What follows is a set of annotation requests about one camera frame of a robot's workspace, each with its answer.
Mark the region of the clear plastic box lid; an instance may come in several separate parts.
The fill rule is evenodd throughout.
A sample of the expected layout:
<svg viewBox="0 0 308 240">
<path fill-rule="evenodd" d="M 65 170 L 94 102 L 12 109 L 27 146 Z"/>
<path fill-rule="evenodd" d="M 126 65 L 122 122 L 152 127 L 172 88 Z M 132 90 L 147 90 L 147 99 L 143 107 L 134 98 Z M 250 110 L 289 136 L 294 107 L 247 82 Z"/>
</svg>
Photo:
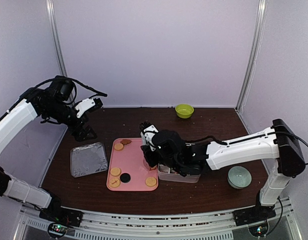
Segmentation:
<svg viewBox="0 0 308 240">
<path fill-rule="evenodd" d="M 101 142 L 75 147 L 70 151 L 70 170 L 74 178 L 108 170 L 108 160 Z"/>
</svg>

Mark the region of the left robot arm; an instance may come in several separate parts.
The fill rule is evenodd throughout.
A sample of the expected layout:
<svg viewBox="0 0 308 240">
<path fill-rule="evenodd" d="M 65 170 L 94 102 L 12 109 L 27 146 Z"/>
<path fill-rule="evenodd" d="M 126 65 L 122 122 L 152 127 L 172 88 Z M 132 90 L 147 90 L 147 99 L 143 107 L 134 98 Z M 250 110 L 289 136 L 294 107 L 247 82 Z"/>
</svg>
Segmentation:
<svg viewBox="0 0 308 240">
<path fill-rule="evenodd" d="M 61 75 L 27 89 L 0 117 L 0 155 L 19 132 L 38 117 L 43 124 L 66 125 L 78 142 L 96 139 L 95 131 L 85 126 L 86 112 L 100 109 L 103 106 L 100 98 L 106 96 L 76 79 Z M 45 210 L 55 222 L 61 222 L 66 216 L 57 196 L 6 173 L 0 166 L 2 196 Z"/>
</svg>

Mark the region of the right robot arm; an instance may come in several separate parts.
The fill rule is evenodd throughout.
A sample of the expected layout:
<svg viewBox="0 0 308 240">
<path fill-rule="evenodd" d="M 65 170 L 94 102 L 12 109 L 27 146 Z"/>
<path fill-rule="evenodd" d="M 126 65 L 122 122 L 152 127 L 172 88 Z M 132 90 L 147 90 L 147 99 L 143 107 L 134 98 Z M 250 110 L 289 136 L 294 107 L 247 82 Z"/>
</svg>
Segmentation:
<svg viewBox="0 0 308 240">
<path fill-rule="evenodd" d="M 275 167 L 259 191 L 257 205 L 250 210 L 253 220 L 262 220 L 276 203 L 291 178 L 301 174 L 306 163 L 298 138 L 281 119 L 264 130 L 229 140 L 208 135 L 197 140 L 183 140 L 173 130 L 158 130 L 144 121 L 140 124 L 141 150 L 149 167 L 164 165 L 183 177 L 204 171 L 259 159 L 274 159 Z"/>
</svg>

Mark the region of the lilac divided storage box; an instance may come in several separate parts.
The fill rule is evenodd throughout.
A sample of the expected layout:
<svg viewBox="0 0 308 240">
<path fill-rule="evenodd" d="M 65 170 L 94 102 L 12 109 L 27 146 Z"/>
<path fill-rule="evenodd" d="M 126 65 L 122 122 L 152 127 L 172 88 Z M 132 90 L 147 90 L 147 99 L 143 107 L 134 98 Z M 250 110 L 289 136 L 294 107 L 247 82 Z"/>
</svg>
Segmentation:
<svg viewBox="0 0 308 240">
<path fill-rule="evenodd" d="M 199 181 L 200 175 L 187 175 L 181 176 L 171 168 L 164 166 L 162 164 L 158 165 L 158 178 L 162 181 L 169 182 L 183 182 L 183 183 L 197 183 Z"/>
</svg>

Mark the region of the brown flower cookie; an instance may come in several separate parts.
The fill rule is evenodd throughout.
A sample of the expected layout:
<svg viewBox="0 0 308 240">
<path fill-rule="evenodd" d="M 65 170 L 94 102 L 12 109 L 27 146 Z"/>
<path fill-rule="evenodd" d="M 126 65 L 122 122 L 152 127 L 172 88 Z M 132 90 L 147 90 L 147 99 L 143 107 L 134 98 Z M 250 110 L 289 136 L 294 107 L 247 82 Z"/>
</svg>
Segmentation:
<svg viewBox="0 0 308 240">
<path fill-rule="evenodd" d="M 128 144 L 130 144 L 132 141 L 130 140 L 130 139 L 122 139 L 121 141 L 120 141 L 120 143 L 122 144 L 122 145 L 128 145 Z"/>
</svg>

